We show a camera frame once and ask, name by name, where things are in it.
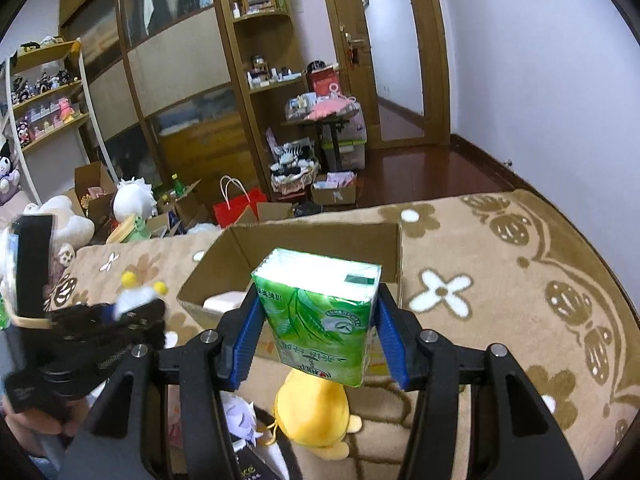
paper bag handle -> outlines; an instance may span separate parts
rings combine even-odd
[[[226,185],[225,185],[225,189],[222,189],[222,182],[228,179],[226,181]],[[247,202],[250,204],[251,203],[251,199],[249,198],[248,193],[246,192],[246,189],[244,188],[244,186],[242,185],[242,182],[240,182],[238,179],[236,178],[231,178],[228,175],[223,175],[222,178],[220,179],[220,193],[222,193],[222,198],[225,199],[226,202],[226,208],[229,209],[229,211],[231,211],[231,205],[229,204],[229,198],[228,198],[228,193],[227,193],[227,188],[229,187],[229,184],[234,183],[236,185],[236,187],[238,187],[239,189],[242,190],[242,192],[244,193],[244,196],[246,197]]]

baseboard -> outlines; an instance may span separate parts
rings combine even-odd
[[[419,128],[424,128],[424,117],[422,115],[417,114],[413,110],[409,110],[409,108],[405,108],[393,101],[390,101],[389,99],[385,99],[380,96],[378,96],[378,102],[385,108],[388,108],[392,112],[398,114],[405,121],[408,121],[411,124],[415,124],[415,126],[418,126]]]
[[[542,193],[540,193],[529,182],[517,176],[499,160],[493,158],[485,150],[478,148],[464,137],[458,134],[451,134],[451,149],[464,156],[466,160],[477,166],[483,173],[488,174],[492,179],[500,184],[512,189],[526,189],[545,202],[551,204]]]

plastic bottle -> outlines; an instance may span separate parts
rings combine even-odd
[[[183,184],[178,180],[178,174],[177,173],[172,174],[171,178],[174,180],[175,194],[176,194],[176,196],[178,198],[180,198],[182,195],[184,195],[185,188],[184,188]]]

pink plush toy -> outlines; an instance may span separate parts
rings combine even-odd
[[[60,119],[62,119],[63,123],[72,121],[74,118],[74,109],[71,107],[69,99],[63,97],[58,101],[58,104],[60,105]]]

small table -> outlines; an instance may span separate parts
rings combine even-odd
[[[335,157],[335,169],[337,171],[342,171],[342,161],[340,160],[340,146],[338,145],[338,128],[342,129],[346,123],[348,123],[352,118],[354,118],[360,110],[352,110],[351,112],[347,112],[345,114],[331,114],[318,119],[316,121],[310,119],[293,119],[290,121],[284,121],[282,126],[300,126],[304,128],[305,126],[316,126],[316,133],[318,134],[318,146],[320,147],[320,151],[322,153],[322,157],[324,158],[324,166],[329,170],[329,163],[324,155],[324,151],[322,150],[322,127],[327,124],[329,126],[329,130],[331,131],[331,142],[334,146],[334,157]]]

